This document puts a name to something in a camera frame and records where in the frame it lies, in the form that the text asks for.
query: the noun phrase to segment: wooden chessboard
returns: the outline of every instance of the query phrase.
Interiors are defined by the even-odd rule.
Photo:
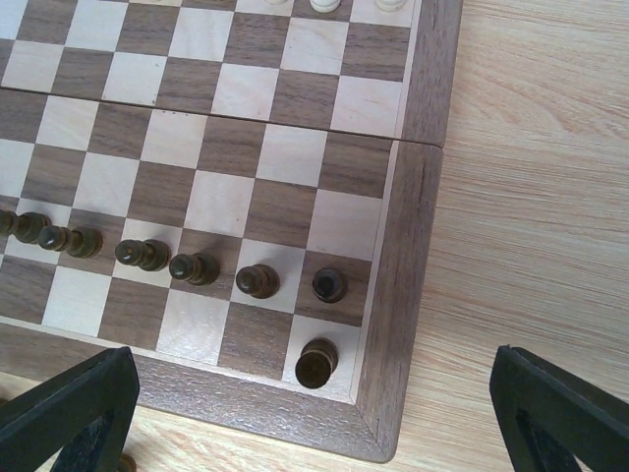
[[[392,457],[441,165],[461,2],[0,4],[0,207],[103,234],[78,260],[0,239],[0,370],[46,380],[130,345],[140,404],[368,460]],[[115,261],[208,252],[218,280]],[[242,266],[282,280],[258,300]],[[347,296],[324,304],[315,271]],[[295,378],[325,337],[339,365]]]

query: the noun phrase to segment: light wood surface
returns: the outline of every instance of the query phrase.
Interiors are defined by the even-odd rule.
[[[366,464],[139,408],[142,471],[507,471],[498,345],[629,401],[629,3],[466,0],[396,457]],[[32,383],[0,377],[11,396]]]

